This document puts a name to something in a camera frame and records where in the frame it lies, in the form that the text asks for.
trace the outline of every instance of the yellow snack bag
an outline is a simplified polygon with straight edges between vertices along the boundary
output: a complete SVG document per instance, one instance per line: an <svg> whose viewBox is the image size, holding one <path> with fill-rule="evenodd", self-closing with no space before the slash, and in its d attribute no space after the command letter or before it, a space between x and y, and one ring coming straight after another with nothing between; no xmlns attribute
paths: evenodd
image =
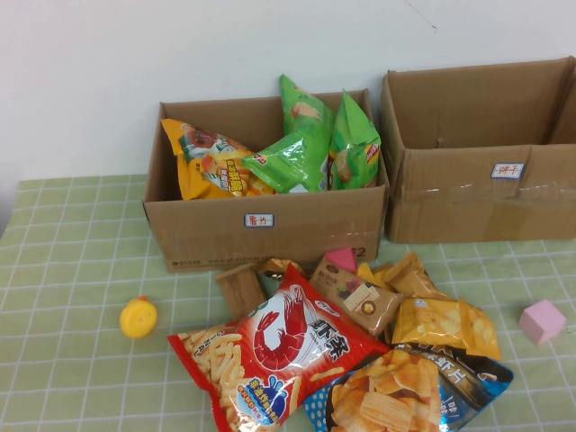
<svg viewBox="0 0 576 432"><path fill-rule="evenodd" d="M496 329L491 319L488 318L483 310L474 308L468 303L465 306L470 327L463 328L463 331L467 333L466 339L472 341L471 345L466 348L466 354L500 360L502 355L496 339Z"/></svg>
<svg viewBox="0 0 576 432"><path fill-rule="evenodd" d="M414 252L409 252L396 265L387 270L382 281L405 297L420 299L451 300L440 292L430 280L424 269L424 264Z"/></svg>
<svg viewBox="0 0 576 432"><path fill-rule="evenodd" d="M400 305L393 344L414 342L467 348L463 328L469 328L464 301L405 299Z"/></svg>
<svg viewBox="0 0 576 432"><path fill-rule="evenodd" d="M405 342L449 345L469 355L501 359L494 324L483 310L464 300L404 300L392 343Z"/></svg>
<svg viewBox="0 0 576 432"><path fill-rule="evenodd" d="M177 158L183 199L275 193L245 167L242 159L253 152L234 139L172 119L164 119L162 126Z"/></svg>
<svg viewBox="0 0 576 432"><path fill-rule="evenodd" d="M390 270L391 268L392 264L384 264L372 270L367 263L362 263L356 269L356 276L370 282L371 284L379 286L386 291L395 293L395 291L390 286L383 282L383 276L385 275L386 271Z"/></svg>
<svg viewBox="0 0 576 432"><path fill-rule="evenodd" d="M216 184L203 179L202 161L193 159L189 164L184 154L176 156L178 184L183 200L198 198L228 198L230 192L222 191Z"/></svg>

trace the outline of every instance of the blue chip bag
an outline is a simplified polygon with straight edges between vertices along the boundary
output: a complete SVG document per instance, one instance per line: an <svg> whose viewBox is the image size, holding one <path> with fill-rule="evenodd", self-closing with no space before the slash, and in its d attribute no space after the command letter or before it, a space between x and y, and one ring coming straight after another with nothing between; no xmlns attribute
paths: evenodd
<svg viewBox="0 0 576 432"><path fill-rule="evenodd" d="M317 432L455 432L492 403L514 374L450 346L398 344L304 401Z"/></svg>

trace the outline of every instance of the pink block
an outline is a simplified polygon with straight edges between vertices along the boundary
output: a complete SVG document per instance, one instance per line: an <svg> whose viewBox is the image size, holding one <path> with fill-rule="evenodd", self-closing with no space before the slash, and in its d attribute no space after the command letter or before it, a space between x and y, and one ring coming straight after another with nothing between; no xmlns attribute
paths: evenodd
<svg viewBox="0 0 576 432"><path fill-rule="evenodd" d="M356 256L350 247L330 250L325 257L341 269L356 273Z"/></svg>
<svg viewBox="0 0 576 432"><path fill-rule="evenodd" d="M566 317L548 300L539 301L537 304L525 308L518 323L526 335L537 345L557 336L564 324L566 324Z"/></svg>

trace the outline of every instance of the white wall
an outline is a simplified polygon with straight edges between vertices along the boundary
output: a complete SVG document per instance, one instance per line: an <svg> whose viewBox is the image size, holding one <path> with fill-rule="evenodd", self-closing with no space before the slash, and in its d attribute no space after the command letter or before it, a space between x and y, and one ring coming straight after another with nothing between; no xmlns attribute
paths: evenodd
<svg viewBox="0 0 576 432"><path fill-rule="evenodd" d="M574 0L1 0L0 162L143 173L158 101L274 95L283 72L375 96L389 68L576 54L574 16Z"/></svg>

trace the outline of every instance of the yellow toy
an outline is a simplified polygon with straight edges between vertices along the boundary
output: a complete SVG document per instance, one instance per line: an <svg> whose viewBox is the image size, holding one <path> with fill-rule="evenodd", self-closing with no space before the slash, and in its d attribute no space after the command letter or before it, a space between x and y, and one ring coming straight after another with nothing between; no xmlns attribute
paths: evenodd
<svg viewBox="0 0 576 432"><path fill-rule="evenodd" d="M144 338L158 322L156 306L145 295L128 302L120 314L120 328L129 338Z"/></svg>

